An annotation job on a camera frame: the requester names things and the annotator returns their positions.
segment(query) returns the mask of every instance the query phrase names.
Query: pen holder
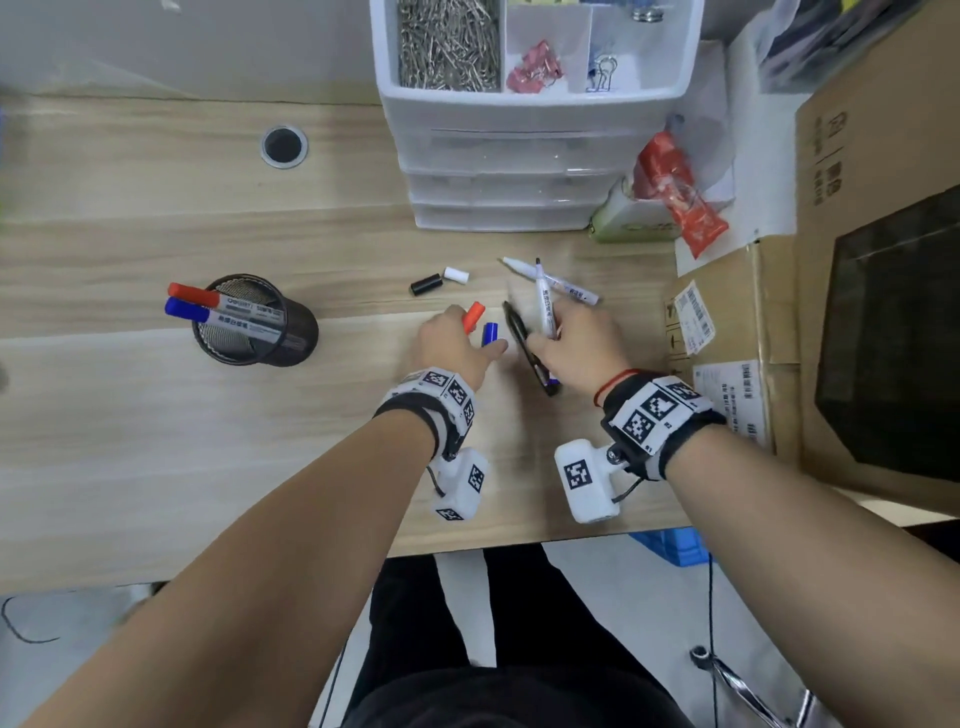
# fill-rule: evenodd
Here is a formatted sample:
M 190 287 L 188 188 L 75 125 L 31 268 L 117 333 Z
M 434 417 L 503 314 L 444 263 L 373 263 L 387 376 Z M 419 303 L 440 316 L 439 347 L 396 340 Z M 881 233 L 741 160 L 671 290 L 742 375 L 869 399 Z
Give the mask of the pen holder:
M 193 335 L 197 343 L 217 361 L 235 367 L 248 364 L 292 367 L 317 348 L 320 339 L 317 318 L 302 303 L 284 298 L 268 280 L 239 273 L 214 280 L 206 290 L 278 308 L 284 314 L 280 338 L 273 344 L 236 331 L 194 322 Z

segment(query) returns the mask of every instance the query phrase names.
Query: white wrist-mounted device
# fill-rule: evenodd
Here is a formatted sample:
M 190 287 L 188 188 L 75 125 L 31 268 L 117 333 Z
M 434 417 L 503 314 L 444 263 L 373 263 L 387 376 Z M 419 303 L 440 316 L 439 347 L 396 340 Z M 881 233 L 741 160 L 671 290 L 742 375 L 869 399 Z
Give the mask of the white wrist-mounted device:
M 593 523 L 618 516 L 623 496 L 613 492 L 611 475 L 629 469 L 640 480 L 663 480 L 666 441 L 690 419 L 713 410 L 713 402 L 679 378 L 661 376 L 604 418 L 610 445 L 595 448 L 589 440 L 574 440 L 559 446 L 553 458 L 574 520 Z
M 427 466 L 437 491 L 432 508 L 446 521 L 468 521 L 476 515 L 490 471 L 487 458 L 473 448 L 461 449 L 473 425 L 474 403 L 473 390 L 460 375 L 431 367 L 407 375 L 376 410 L 378 415 L 407 409 L 431 426 L 437 440 Z

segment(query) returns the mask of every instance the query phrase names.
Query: white marker cap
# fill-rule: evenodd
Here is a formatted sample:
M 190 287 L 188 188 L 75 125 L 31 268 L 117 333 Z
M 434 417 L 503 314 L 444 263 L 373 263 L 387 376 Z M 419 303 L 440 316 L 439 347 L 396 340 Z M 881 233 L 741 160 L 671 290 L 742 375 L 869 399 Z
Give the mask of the white marker cap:
M 470 274 L 466 271 L 458 271 L 456 268 L 445 268 L 444 278 L 466 285 L 467 281 L 470 280 Z

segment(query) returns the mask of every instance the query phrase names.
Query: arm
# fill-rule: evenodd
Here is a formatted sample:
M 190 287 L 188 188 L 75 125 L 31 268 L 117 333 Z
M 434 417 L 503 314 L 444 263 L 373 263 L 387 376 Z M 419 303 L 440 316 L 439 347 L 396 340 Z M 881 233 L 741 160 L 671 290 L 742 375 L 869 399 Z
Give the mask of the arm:
M 418 368 L 476 390 L 476 350 L 451 306 L 420 329 Z M 137 612 L 25 728 L 302 726 L 363 609 L 434 440 L 387 412 L 245 513 Z
M 563 338 L 535 334 L 530 348 L 592 396 L 628 368 L 616 326 L 558 303 Z M 757 620 L 845 725 L 955 721 L 960 566 L 722 426 L 694 434 L 666 474 Z

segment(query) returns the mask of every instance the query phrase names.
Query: black marker cap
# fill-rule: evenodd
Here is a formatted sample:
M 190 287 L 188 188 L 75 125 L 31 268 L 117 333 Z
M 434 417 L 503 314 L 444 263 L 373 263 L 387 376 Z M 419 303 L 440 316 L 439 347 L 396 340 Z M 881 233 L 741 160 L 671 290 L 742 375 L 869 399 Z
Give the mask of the black marker cap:
M 435 273 L 429 278 L 423 280 L 418 280 L 416 283 L 410 284 L 410 292 L 414 296 L 422 296 L 427 291 L 432 291 L 434 288 L 439 288 L 444 284 L 444 277 L 439 273 Z

